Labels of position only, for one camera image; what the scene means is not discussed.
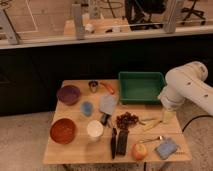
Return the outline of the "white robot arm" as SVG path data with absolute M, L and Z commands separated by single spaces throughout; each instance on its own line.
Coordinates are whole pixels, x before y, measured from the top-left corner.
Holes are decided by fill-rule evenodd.
M 175 67 L 166 73 L 166 85 L 158 95 L 163 105 L 164 124 L 172 120 L 186 99 L 213 116 L 213 87 L 205 83 L 207 77 L 208 69 L 199 61 Z

